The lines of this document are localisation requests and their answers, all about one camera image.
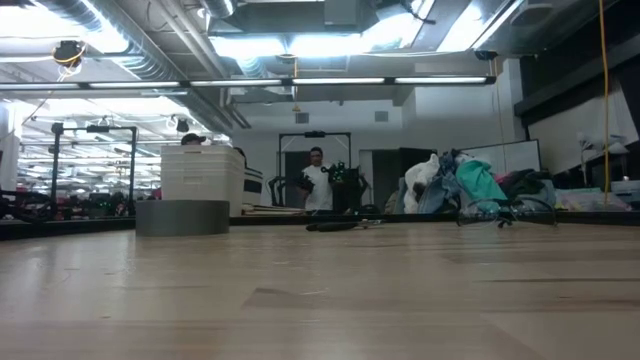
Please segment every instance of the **gray cylinder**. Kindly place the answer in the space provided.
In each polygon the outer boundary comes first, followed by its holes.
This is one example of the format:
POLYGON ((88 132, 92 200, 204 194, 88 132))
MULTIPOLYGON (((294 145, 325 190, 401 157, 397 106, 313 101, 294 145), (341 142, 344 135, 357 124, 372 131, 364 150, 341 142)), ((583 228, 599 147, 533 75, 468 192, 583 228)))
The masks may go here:
POLYGON ((229 17, 238 8, 238 0, 200 0, 200 2, 214 19, 229 17))
POLYGON ((150 200, 136 203, 137 236, 203 236, 228 232, 228 201, 150 200))

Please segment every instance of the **table surface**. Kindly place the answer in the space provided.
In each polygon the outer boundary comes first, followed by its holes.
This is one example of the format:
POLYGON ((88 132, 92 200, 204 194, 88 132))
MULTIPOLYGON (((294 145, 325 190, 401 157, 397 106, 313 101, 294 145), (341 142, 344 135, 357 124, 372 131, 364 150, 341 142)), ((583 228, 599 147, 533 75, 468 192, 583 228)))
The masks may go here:
POLYGON ((3 359, 640 359, 640 229, 0 243, 3 359))

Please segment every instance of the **whiteboard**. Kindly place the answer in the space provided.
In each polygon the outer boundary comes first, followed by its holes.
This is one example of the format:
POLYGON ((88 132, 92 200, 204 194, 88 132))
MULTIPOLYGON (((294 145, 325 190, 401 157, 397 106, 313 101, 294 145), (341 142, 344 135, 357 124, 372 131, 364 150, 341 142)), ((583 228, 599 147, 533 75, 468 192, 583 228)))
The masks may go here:
POLYGON ((461 151, 491 164, 490 171, 494 174, 506 174, 526 169, 540 171, 538 140, 483 146, 461 151))

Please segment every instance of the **stacked white bins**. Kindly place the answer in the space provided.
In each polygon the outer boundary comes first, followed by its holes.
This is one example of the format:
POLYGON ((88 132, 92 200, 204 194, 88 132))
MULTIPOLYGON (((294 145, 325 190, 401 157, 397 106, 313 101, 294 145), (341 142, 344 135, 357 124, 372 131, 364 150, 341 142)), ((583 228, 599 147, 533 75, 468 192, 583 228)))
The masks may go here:
POLYGON ((228 146, 162 147, 163 200, 226 200, 242 214, 244 158, 228 146))

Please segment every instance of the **man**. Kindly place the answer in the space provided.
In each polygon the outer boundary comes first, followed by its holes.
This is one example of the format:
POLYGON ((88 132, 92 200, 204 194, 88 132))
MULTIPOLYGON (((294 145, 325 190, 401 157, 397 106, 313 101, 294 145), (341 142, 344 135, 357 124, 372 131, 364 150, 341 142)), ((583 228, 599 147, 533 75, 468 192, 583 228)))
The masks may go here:
POLYGON ((302 173, 307 175, 315 186, 311 193, 298 188, 304 198, 305 209, 331 211, 333 210, 333 191, 329 184, 329 173, 322 172, 323 167, 329 169, 331 164, 323 161, 322 149, 319 147, 312 148, 309 151, 309 157, 311 158, 311 165, 302 170, 302 173))
POLYGON ((187 134, 182 137, 181 145, 201 145, 203 142, 207 141, 207 138, 204 136, 198 136, 194 133, 187 134))

